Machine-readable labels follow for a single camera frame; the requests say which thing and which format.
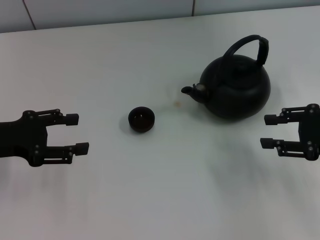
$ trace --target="tile grout line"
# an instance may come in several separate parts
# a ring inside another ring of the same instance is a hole
[[[34,24],[34,21],[32,20],[32,17],[31,17],[31,15],[30,15],[30,12],[29,12],[29,10],[28,10],[28,8],[27,8],[27,5],[26,5],[26,3],[25,3],[25,0],[22,0],[22,2],[23,2],[23,5],[24,5],[24,8],[25,8],[25,10],[26,10],[26,13],[27,13],[28,16],[29,16],[29,19],[30,19],[30,21],[31,21],[31,24],[32,24],[34,30],[37,30],[37,29],[36,29],[36,26],[35,26],[35,24]]]
[[[192,12],[191,12],[191,17],[195,16],[195,6],[196,6],[196,0],[192,1]]]

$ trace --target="robotic arm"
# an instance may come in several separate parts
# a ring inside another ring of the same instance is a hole
[[[47,146],[47,127],[78,125],[78,114],[64,116],[59,109],[24,111],[16,121],[0,122],[0,158],[17,156],[32,167],[43,164],[71,164],[73,155],[86,155],[89,143],[70,146]]]
[[[280,157],[305,158],[315,161],[319,158],[320,147],[320,107],[309,104],[306,107],[282,108],[279,116],[265,115],[266,125],[278,125],[299,122],[299,140],[261,138],[263,149],[276,148]]]

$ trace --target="kettle lid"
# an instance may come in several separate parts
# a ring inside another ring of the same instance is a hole
[[[232,88],[250,89],[261,82],[263,74],[262,66],[252,58],[233,55],[219,77]]]
[[[256,60],[234,53],[243,45],[259,40],[259,50]],[[217,84],[223,82],[232,88],[249,89],[259,84],[264,77],[262,71],[269,52],[269,42],[259,35],[250,35],[233,44],[220,59],[216,74]]]

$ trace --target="kettle spout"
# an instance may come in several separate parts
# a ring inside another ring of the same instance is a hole
[[[181,89],[181,92],[189,95],[193,100],[201,104],[206,103],[209,100],[206,86],[200,83],[197,85],[193,84],[193,86],[185,86]]]

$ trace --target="kettle handle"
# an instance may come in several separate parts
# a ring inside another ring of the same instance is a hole
[[[224,62],[227,62],[228,58],[231,57],[233,54],[235,54],[235,52],[239,48],[241,48],[243,45],[248,44],[254,40],[259,40],[259,51],[258,51],[258,56],[256,58],[256,63],[260,66],[264,65],[268,57],[269,41],[259,35],[246,36],[240,39],[239,41],[237,41],[225,52],[225,54],[222,57],[221,63],[224,64]]]

